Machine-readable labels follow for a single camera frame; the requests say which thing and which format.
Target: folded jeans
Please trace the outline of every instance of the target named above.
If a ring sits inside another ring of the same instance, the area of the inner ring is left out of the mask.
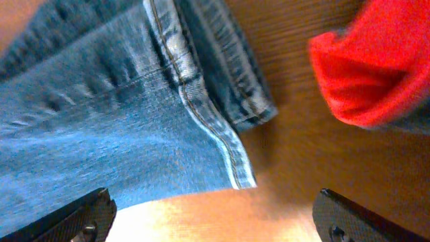
[[[100,187],[118,208],[256,186],[276,115],[221,0],[49,0],[0,60],[0,237]]]

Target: faded denim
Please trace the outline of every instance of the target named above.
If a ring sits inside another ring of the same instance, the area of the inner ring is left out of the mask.
[[[100,187],[255,187],[237,132],[275,114],[222,1],[51,0],[0,60],[0,237]]]

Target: denim fabric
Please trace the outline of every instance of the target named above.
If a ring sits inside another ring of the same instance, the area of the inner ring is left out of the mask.
[[[0,237],[100,187],[118,208],[252,188],[276,114],[223,2],[52,0],[0,60]]]

